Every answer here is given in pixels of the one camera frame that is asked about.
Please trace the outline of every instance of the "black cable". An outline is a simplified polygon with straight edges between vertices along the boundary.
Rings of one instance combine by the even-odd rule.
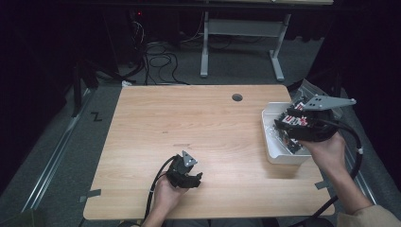
[[[83,225],[83,222],[85,222],[85,218],[82,218],[82,220],[80,221],[80,223],[79,223],[78,227],[82,227],[82,225]]]
[[[257,37],[254,41],[245,41],[245,40],[241,40],[241,39],[237,39],[237,38],[241,38],[242,36],[234,36],[232,39],[233,41],[239,43],[239,44],[257,44],[260,43],[262,41],[265,41],[268,37]]]
[[[162,49],[159,53],[149,53],[150,49],[151,49],[151,48],[155,48],[155,47],[162,47],[163,49]],[[145,85],[148,85],[148,78],[151,78],[151,79],[153,80],[153,82],[154,82],[155,84],[157,84],[157,83],[154,81],[154,79],[150,76],[150,72],[149,72],[149,67],[150,67],[150,66],[151,66],[151,67],[158,68],[158,76],[159,76],[159,79],[160,79],[161,81],[163,81],[163,82],[172,83],[172,84],[178,83],[178,84],[189,85],[189,83],[186,83],[186,82],[184,82],[184,81],[178,80],[178,79],[175,77],[175,72],[177,71],[177,68],[178,68],[178,59],[177,59],[177,56],[176,56],[175,54],[173,54],[173,53],[168,53],[168,52],[166,52],[166,48],[165,48],[163,45],[154,45],[154,46],[149,47],[149,48],[147,49],[147,51],[146,51],[145,57],[146,57],[146,59],[147,59],[147,67],[148,67],[147,78],[146,78],[146,83],[145,83]],[[166,63],[163,63],[163,64],[160,64],[160,65],[156,65],[155,63],[153,63],[155,60],[158,60],[158,59],[166,59],[167,62],[166,62]],[[172,63],[175,63],[174,68],[173,68],[173,71],[171,72],[171,77],[173,78],[174,81],[168,81],[168,80],[165,80],[165,79],[162,78],[162,76],[161,76],[161,71],[162,71],[163,68],[165,68],[166,66],[168,66],[168,65],[170,65],[170,64],[172,64]]]
[[[352,170],[350,171],[350,176],[351,176],[351,178],[354,180],[355,177],[357,176],[357,174],[359,173],[360,166],[361,166],[361,164],[362,164],[362,154],[363,154],[363,150],[362,150],[362,143],[361,143],[361,141],[360,141],[359,136],[357,135],[357,133],[356,133],[351,127],[349,127],[348,125],[346,125],[346,124],[343,123],[343,122],[339,122],[340,124],[338,124],[338,123],[335,123],[335,122],[332,122],[332,121],[328,121],[328,120],[322,120],[322,119],[314,119],[314,120],[315,120],[316,122],[321,122],[321,123],[324,123],[324,124],[326,124],[326,125],[331,125],[331,126],[337,127],[338,129],[348,131],[348,132],[350,132],[350,133],[354,136],[354,138],[356,139],[356,142],[357,142],[357,155],[356,155],[356,160],[355,160],[354,166],[353,166]],[[320,216],[330,205],[332,205],[332,204],[333,204],[335,201],[337,201],[338,199],[339,199],[339,197],[338,197],[337,195],[334,196],[334,197],[331,198],[329,201],[327,201],[321,208],[319,208],[319,210],[316,211],[315,214],[313,214],[311,217],[309,217],[309,218],[307,218],[307,219],[317,218],[317,217]],[[306,219],[305,219],[305,220],[302,220],[302,221],[300,221],[300,222],[298,222],[298,223],[295,223],[295,224],[293,224],[293,225],[290,225],[289,227],[300,226],[301,224],[304,224],[305,221],[306,221]]]
[[[107,74],[108,76],[112,77],[113,79],[120,80],[120,81],[125,80],[125,81],[130,82],[130,83],[136,83],[136,80],[128,79],[127,76],[123,77],[123,76],[121,76],[121,75],[119,75],[119,74],[117,74],[115,72],[112,72],[112,71],[110,71],[110,70],[108,70],[108,69],[106,69],[106,68],[104,68],[104,67],[102,67],[102,66],[100,66],[100,65],[98,65],[96,63],[94,63],[93,61],[85,60],[85,62],[86,62],[86,65],[90,66],[91,68],[93,68],[95,70],[104,72],[105,74]]]
[[[117,225],[117,227],[131,227],[132,225],[141,226],[140,224],[133,221],[123,221]]]
[[[146,209],[146,211],[145,211],[145,216],[144,216],[144,220],[143,220],[143,221],[145,221],[145,220],[147,219],[147,217],[148,217],[148,214],[149,214],[149,211],[150,211],[151,199],[152,199],[152,197],[153,197],[154,188],[156,187],[157,181],[158,181],[159,178],[161,177],[160,174],[162,173],[163,169],[167,166],[167,164],[168,164],[169,162],[173,161],[174,158],[175,158],[175,156],[172,156],[171,158],[169,158],[169,159],[162,165],[162,167],[160,168],[159,172],[157,172],[157,175],[156,175],[156,177],[155,177],[154,180],[153,180],[153,184],[151,185],[150,190],[149,190],[149,194],[148,194],[147,209]]]
[[[137,73],[141,72],[142,69],[144,69],[145,66],[145,61],[144,58],[141,58],[141,60],[138,62],[138,64],[136,65],[136,68],[133,69],[132,71],[130,71],[128,74],[123,75],[121,77],[123,77],[124,79],[128,78],[128,77],[132,77],[133,75],[136,75]]]
[[[215,40],[218,40],[218,37],[222,37],[222,36],[220,36],[220,35],[219,36],[211,36],[211,38],[214,38]],[[208,44],[208,47],[211,49],[215,49],[215,50],[222,50],[222,49],[229,47],[233,42],[233,38],[232,37],[223,37],[223,38],[226,38],[228,40],[228,43],[226,45],[224,45],[223,47],[213,47],[210,44]]]
[[[203,36],[199,36],[196,39],[192,39],[190,41],[185,41],[184,43],[181,43],[182,45],[186,45],[189,47],[198,47],[198,46],[202,46],[203,45],[203,40],[199,40],[199,38],[201,38]]]

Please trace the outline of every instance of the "human hand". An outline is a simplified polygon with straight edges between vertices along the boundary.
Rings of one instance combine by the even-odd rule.
[[[173,187],[167,176],[163,174],[165,173],[162,173],[162,177],[160,177],[156,184],[152,209],[167,216],[177,206],[181,197],[189,188]]]
[[[336,172],[345,168],[344,151],[345,141],[342,136],[336,132],[330,139],[322,142],[299,141],[311,153],[313,161],[326,174],[336,174]]]

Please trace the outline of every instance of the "sleeve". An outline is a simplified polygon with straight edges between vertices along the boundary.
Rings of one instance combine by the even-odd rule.
[[[401,222],[390,211],[379,205],[361,209],[354,215],[339,213],[338,227],[373,227],[373,226],[393,226],[401,227]]]

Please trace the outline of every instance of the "metal bracket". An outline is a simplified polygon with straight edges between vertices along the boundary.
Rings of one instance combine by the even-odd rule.
[[[197,162],[197,160],[195,160],[191,155],[183,150],[183,164],[185,165],[185,167],[193,166]]]
[[[351,106],[357,104],[353,98],[340,98],[332,96],[315,95],[303,107],[304,111],[325,111],[337,107]]]

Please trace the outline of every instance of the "wire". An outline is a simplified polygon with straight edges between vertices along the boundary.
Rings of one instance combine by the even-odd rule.
[[[85,62],[86,62],[86,65],[90,66],[92,69],[101,71],[101,72],[105,73],[106,75],[112,77],[113,79],[120,80],[120,81],[125,80],[125,81],[128,81],[130,83],[136,83],[136,80],[128,79],[128,77],[130,77],[131,73],[134,72],[134,71],[132,71],[131,73],[128,73],[125,76],[121,76],[121,75],[119,75],[119,74],[117,74],[117,73],[115,73],[113,71],[110,71],[110,70],[108,70],[106,68],[103,68],[102,66],[94,63],[93,61],[85,60]]]
[[[339,124],[338,124],[338,123],[335,123],[335,122],[332,122],[332,121],[328,121],[328,120],[322,120],[322,119],[314,119],[314,120],[316,120],[316,122],[324,123],[324,124],[327,124],[327,125],[331,125],[331,126],[337,127],[338,129],[348,131],[348,132],[350,132],[350,133],[354,136],[354,138],[356,139],[356,142],[357,142],[357,154],[356,154],[356,160],[355,160],[354,166],[353,166],[352,170],[351,170],[350,173],[349,173],[350,176],[351,176],[351,178],[354,180],[355,177],[357,176],[357,174],[359,173],[360,166],[361,166],[361,164],[362,164],[362,154],[363,154],[362,143],[360,142],[360,138],[359,138],[359,136],[357,135],[357,132],[354,131],[354,129],[352,129],[351,127],[349,127],[349,126],[346,125],[345,123],[340,122],[340,121],[339,121]],[[311,217],[309,217],[309,218],[307,218],[307,219],[317,218],[317,217],[320,216],[330,205],[332,205],[332,204],[333,204],[335,201],[337,201],[338,199],[339,199],[339,197],[338,197],[337,195],[334,196],[334,197],[331,198],[329,201],[327,201],[321,208],[319,208],[319,210],[316,211],[315,214],[313,214]],[[290,225],[289,227],[300,226],[301,224],[304,224],[305,221],[306,221],[306,219],[305,219],[305,220],[302,220],[302,221],[300,221],[300,222],[298,222],[298,223],[295,223],[295,224],[293,224],[293,225]]]
[[[140,224],[133,221],[123,221],[117,225],[117,227],[131,227],[132,225],[141,226]]]
[[[257,37],[254,41],[245,41],[245,40],[237,39],[237,38],[240,38],[240,37],[241,36],[234,36],[232,39],[233,39],[233,41],[235,41],[237,43],[240,43],[240,44],[257,44],[257,43],[260,43],[260,42],[265,41],[266,39],[268,39],[268,37],[261,36],[261,37]]]
[[[197,40],[198,38],[200,38],[200,37],[203,36],[203,35],[198,36],[198,34],[200,33],[200,30],[201,30],[201,25],[202,25],[202,22],[203,22],[203,17],[204,17],[204,12],[201,14],[200,25],[198,26],[198,30],[197,30],[197,32],[195,33],[195,35],[194,35],[192,38],[188,39],[188,40],[181,41],[181,44],[186,43],[186,42],[190,42],[190,41],[193,41],[193,40]]]
[[[225,42],[225,41],[219,41],[218,38],[225,38],[225,40],[228,40],[228,43],[226,45],[224,45],[223,47],[213,47],[209,43],[208,47],[211,48],[211,49],[222,50],[222,49],[225,49],[225,48],[229,47],[233,43],[233,37],[231,37],[231,36],[213,35],[213,36],[210,36],[210,37],[214,38],[219,43],[222,43],[222,42]]]
[[[152,50],[153,48],[156,48],[156,47],[161,47],[161,49],[158,52],[150,51],[150,50]],[[166,52],[166,48],[163,45],[149,46],[145,55],[146,55],[146,61],[147,61],[147,78],[146,78],[145,85],[148,85],[148,78],[152,79],[155,85],[162,85],[160,83],[156,83],[156,81],[151,77],[150,69],[149,69],[150,66],[158,69],[157,72],[158,72],[159,79],[161,81],[165,82],[163,85],[167,85],[167,84],[169,84],[169,85],[173,85],[173,84],[189,85],[189,83],[186,83],[184,81],[178,80],[175,77],[175,72],[177,71],[177,68],[178,68],[177,56],[175,54],[173,54],[173,53]],[[157,64],[156,61],[160,60],[160,59],[166,60],[166,62]],[[173,78],[173,81],[168,81],[168,80],[162,78],[162,70],[164,68],[166,68],[170,64],[174,64],[174,68],[173,68],[173,70],[171,72],[171,77]]]
[[[78,227],[82,227],[83,223],[85,222],[85,218],[82,218],[82,220],[80,221]]]
[[[154,193],[154,188],[156,187],[157,181],[158,181],[159,178],[161,177],[160,174],[162,173],[163,169],[167,166],[167,164],[168,164],[169,162],[173,161],[175,157],[176,157],[176,156],[172,156],[171,158],[169,158],[169,159],[162,165],[162,167],[159,169],[159,172],[157,172],[157,175],[156,175],[156,177],[155,177],[154,180],[153,180],[153,183],[152,183],[152,185],[151,185],[151,187],[150,187],[149,194],[148,194],[148,203],[147,203],[147,209],[146,209],[146,211],[145,211],[144,221],[145,221],[145,220],[147,219],[147,217],[148,217],[149,210],[150,210],[151,199],[152,199],[153,193]]]
[[[132,23],[133,23],[133,24],[136,24],[135,36],[132,38],[132,39],[133,39],[133,42],[135,43],[136,35],[138,35],[139,28],[141,28],[142,37],[141,37],[141,42],[140,42],[139,44],[142,44],[142,42],[144,41],[144,37],[145,37],[145,30],[144,30],[144,28],[142,27],[142,25],[139,24],[138,22],[133,21]]]

